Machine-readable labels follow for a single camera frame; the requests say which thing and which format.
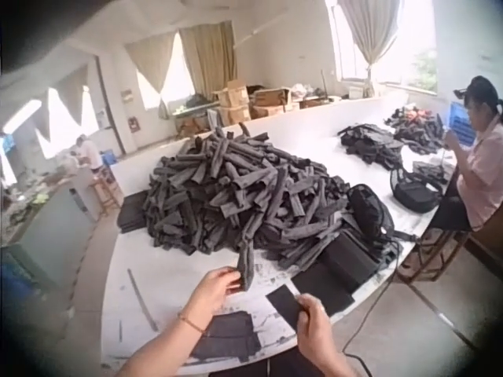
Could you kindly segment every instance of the workbench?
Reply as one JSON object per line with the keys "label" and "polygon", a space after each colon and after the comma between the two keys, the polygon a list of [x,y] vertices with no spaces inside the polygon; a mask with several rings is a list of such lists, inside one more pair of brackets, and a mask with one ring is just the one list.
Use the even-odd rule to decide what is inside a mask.
{"label": "workbench", "polygon": [[[396,202],[391,193],[389,172],[383,167],[366,165],[357,156],[349,156],[336,136],[338,130],[356,122],[373,122],[383,125],[383,119],[393,110],[404,105],[406,98],[389,97],[309,108],[302,112],[285,113],[273,118],[257,119],[247,123],[252,135],[268,132],[275,147],[293,155],[309,158],[326,165],[329,175],[339,175],[351,185],[365,183],[379,195],[388,206],[395,221],[395,228],[403,232],[421,236],[433,217],[429,214],[415,214]],[[240,134],[239,127],[225,130]],[[165,145],[151,151],[149,156],[139,155],[136,161],[128,159],[113,167],[114,175],[128,196],[148,187],[148,174],[161,156],[174,156],[182,142]],[[402,151],[406,168],[412,168],[412,161],[440,161],[437,156],[419,156],[407,147]],[[144,174],[143,178],[131,177],[131,171]],[[402,263],[413,248],[412,243],[401,242],[403,252],[398,259]],[[103,301],[101,319],[102,363],[113,369],[120,366],[147,341],[159,332],[152,329],[142,312],[138,297],[134,292],[127,270],[134,276],[135,283],[155,322],[161,331],[185,305],[193,289],[204,274],[224,265],[235,266],[238,255],[224,249],[211,255],[194,253],[187,256],[180,250],[165,251],[154,248],[146,229],[139,229],[118,236],[113,252]],[[354,304],[342,313],[335,314],[331,321],[337,322],[351,310],[362,304],[393,273],[397,264],[392,262],[385,270],[377,273],[363,284],[353,295]],[[255,279],[247,292],[230,296],[222,313],[244,310],[252,315],[255,331],[258,332],[262,349],[249,363],[260,361],[284,352],[297,343],[292,328],[279,316],[266,299],[266,295],[283,284],[297,294],[291,278],[296,274],[293,266],[281,271],[275,262],[267,261],[263,252],[255,251]],[[189,359],[178,371],[178,375],[209,373],[243,364],[237,358],[199,361]]]}

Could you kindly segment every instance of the person's left hand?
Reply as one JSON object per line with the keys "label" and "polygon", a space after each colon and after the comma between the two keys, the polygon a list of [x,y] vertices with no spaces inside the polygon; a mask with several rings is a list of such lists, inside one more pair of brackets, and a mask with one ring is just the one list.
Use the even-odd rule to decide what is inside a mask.
{"label": "person's left hand", "polygon": [[223,267],[208,272],[190,296],[182,314],[201,329],[205,329],[228,295],[240,291],[240,272]]}
{"label": "person's left hand", "polygon": [[457,148],[459,148],[459,140],[452,130],[448,130],[446,133],[445,140],[447,147],[449,149],[455,151]]}

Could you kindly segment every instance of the person in white shirt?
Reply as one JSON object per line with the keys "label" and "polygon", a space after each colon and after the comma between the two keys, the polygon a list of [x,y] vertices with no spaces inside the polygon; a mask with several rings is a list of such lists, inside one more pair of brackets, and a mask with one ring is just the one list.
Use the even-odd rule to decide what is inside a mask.
{"label": "person in white shirt", "polygon": [[85,163],[89,163],[90,169],[94,174],[100,171],[103,167],[103,160],[101,159],[101,154],[97,146],[84,135],[77,138],[76,144],[79,148],[81,160]]}

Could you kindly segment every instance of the bracelet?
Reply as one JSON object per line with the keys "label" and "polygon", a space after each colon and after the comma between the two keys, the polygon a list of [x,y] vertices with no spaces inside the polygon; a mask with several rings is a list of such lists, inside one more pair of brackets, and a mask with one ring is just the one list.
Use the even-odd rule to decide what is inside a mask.
{"label": "bracelet", "polygon": [[194,330],[200,332],[202,335],[206,335],[206,331],[200,328],[199,326],[195,325],[189,318],[185,317],[182,313],[178,313],[178,318],[182,321],[188,324],[191,328]]}

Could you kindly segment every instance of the pink shirt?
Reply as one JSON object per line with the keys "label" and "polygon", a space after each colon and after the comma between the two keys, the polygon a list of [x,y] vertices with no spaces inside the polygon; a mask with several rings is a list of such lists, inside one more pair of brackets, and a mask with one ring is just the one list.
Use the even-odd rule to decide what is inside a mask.
{"label": "pink shirt", "polygon": [[485,188],[469,188],[463,176],[457,179],[457,191],[473,230],[479,230],[503,202],[503,125],[499,116],[475,141],[468,154],[470,169],[486,184]]}

